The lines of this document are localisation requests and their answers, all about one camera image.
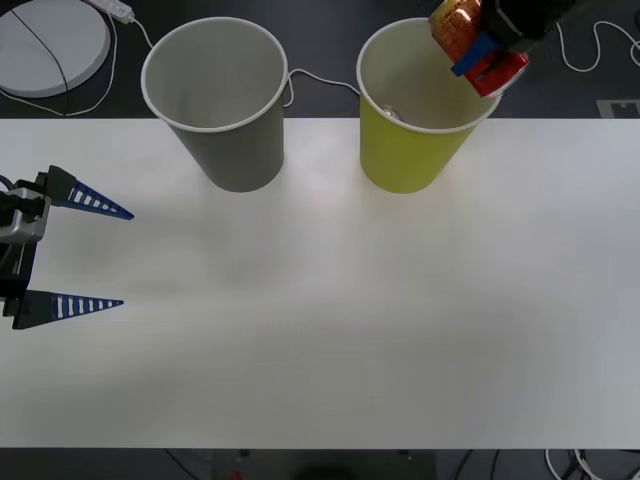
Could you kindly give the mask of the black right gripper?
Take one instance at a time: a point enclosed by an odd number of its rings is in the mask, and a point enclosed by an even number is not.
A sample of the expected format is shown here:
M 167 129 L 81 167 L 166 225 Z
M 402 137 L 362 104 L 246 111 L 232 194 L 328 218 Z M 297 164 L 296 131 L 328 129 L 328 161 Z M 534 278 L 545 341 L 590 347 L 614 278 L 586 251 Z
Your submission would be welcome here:
M 556 1 L 484 0 L 481 33 L 451 68 L 455 76 L 467 75 L 486 56 L 502 49 L 525 53 L 539 42 L 558 18 Z

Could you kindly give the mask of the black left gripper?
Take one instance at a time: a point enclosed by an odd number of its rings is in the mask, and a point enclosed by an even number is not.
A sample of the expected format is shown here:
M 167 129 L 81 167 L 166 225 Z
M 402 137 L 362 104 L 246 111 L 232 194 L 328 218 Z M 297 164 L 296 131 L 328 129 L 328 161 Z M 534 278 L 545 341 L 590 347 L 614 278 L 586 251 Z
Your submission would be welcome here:
M 60 167 L 39 172 L 36 185 L 56 207 L 85 211 L 123 220 L 134 215 Z M 123 300 L 28 290 L 36 244 L 1 245 L 2 316 L 13 319 L 13 330 L 26 330 L 124 304 Z

